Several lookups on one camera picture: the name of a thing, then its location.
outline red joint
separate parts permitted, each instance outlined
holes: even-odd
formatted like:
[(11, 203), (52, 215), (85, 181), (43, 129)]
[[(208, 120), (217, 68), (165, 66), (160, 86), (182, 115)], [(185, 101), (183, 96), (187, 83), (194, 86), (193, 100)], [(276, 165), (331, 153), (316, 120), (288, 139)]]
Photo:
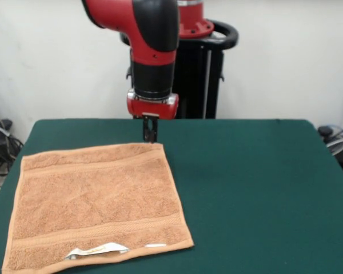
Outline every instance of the red joint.
[(200, 38), (213, 32), (213, 23), (204, 19), (203, 3), (179, 6), (179, 12), (181, 17), (180, 38)]
[(127, 98), (127, 108), (133, 116), (151, 115), (160, 119), (174, 119), (179, 103), (179, 96), (175, 95), (176, 99), (172, 104)]

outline white label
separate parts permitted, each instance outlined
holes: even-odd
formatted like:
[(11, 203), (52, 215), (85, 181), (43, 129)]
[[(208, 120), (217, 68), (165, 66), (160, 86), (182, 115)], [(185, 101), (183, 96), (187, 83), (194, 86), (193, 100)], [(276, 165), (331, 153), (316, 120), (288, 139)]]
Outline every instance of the white label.
[(102, 254), (102, 253), (108, 253), (108, 252), (114, 252), (119, 251), (120, 254), (128, 252), (130, 249), (127, 247), (124, 247), (123, 245), (116, 244), (116, 243), (107, 243), (104, 245), (101, 245), (100, 247), (95, 247), (88, 250), (81, 250), (79, 248), (75, 248), (72, 250), (67, 256), (65, 257), (65, 260), (75, 260), (76, 256), (87, 256), (87, 255), (95, 255), (95, 254)]
[(165, 247), (166, 244), (147, 244), (145, 247)]

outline black cable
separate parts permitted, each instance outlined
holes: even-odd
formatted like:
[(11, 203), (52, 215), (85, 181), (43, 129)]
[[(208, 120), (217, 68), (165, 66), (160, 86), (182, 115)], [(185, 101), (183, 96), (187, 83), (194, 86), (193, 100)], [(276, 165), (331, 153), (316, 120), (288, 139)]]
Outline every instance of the black cable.
[(343, 134), (343, 130), (341, 130), (340, 132), (334, 134), (332, 137), (329, 138), (328, 142), (333, 141), (336, 137), (340, 136), (341, 134)]

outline towel tag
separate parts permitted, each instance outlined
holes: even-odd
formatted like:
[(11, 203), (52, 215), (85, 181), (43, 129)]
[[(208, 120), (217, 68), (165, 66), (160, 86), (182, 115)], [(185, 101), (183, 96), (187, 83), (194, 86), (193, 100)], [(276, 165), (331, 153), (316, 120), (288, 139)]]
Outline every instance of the towel tag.
[(88, 250), (81, 250), (79, 248), (75, 248), (72, 250), (67, 256), (65, 257), (65, 260), (75, 260), (76, 256), (87, 256), (87, 255), (94, 255), (94, 254), (101, 254), (101, 253), (108, 253), (108, 252), (114, 252), (119, 251), (120, 254), (128, 252), (130, 249), (127, 247), (124, 247), (123, 245), (116, 244), (116, 243), (107, 243), (104, 245), (101, 245), (100, 247), (91, 248)]

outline table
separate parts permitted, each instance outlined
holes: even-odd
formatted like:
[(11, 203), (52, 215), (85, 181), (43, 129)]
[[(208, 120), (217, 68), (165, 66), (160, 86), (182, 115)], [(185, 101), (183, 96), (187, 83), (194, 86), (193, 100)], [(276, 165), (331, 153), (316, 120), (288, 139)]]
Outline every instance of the table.
[[(0, 191), (0, 269), (22, 155), (140, 142), (141, 129), (37, 122)], [(159, 141), (196, 246), (63, 273), (343, 273), (343, 172), (310, 123), (160, 121)]]

